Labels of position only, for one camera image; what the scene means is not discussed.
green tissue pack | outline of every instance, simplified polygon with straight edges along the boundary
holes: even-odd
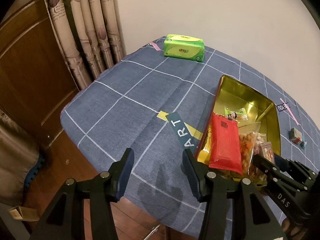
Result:
[[[164,41],[164,56],[177,57],[198,62],[203,61],[203,40],[184,35],[169,34]]]

metal screw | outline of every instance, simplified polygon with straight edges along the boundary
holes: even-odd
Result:
[[[251,180],[249,180],[248,178],[244,178],[242,179],[242,182],[246,185],[249,185],[251,183]]]
[[[102,177],[102,178],[107,178],[107,177],[109,177],[109,175],[110,175],[110,173],[107,171],[103,171],[100,173],[100,177]]]
[[[67,185],[72,185],[74,182],[75,182],[74,179],[67,179],[67,180],[66,180],[66,184],[67,184]]]
[[[207,173],[207,176],[210,179],[214,179],[217,175],[213,171],[210,171],[210,172]]]

leaf pattern curtain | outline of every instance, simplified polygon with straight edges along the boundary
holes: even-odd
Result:
[[[80,89],[123,58],[113,0],[47,0],[52,25]]]

white wall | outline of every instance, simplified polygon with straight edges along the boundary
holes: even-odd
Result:
[[[320,127],[320,31],[301,0],[115,0],[127,54],[169,33],[203,38],[287,91]]]

rubik's cube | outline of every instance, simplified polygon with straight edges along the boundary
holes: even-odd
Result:
[[[302,133],[296,128],[292,128],[289,132],[289,139],[295,144],[302,143]]]

